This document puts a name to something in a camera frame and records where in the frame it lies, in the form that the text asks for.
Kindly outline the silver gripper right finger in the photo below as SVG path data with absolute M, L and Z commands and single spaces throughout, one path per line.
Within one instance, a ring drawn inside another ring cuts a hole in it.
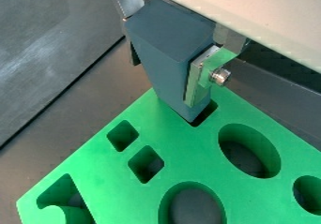
M 224 68 L 227 62 L 246 49 L 250 39 L 216 24 L 212 30 L 212 44 L 190 62 L 190 74 L 184 92 L 184 103 L 194 107 L 206 97 L 212 84 L 223 86 L 231 72 Z

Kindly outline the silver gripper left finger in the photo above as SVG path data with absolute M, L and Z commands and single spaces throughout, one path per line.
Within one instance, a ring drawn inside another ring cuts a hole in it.
M 131 44 L 131 38 L 129 38 L 124 24 L 125 24 L 125 21 L 129 19 L 129 17 L 135 14 L 135 12 L 144 6 L 144 0 L 112 0 L 112 2 L 120 17 L 120 26 L 121 26 L 121 32 L 125 36 L 129 62 L 133 66 L 136 66 L 140 64 L 140 60 L 133 50 L 133 47 Z

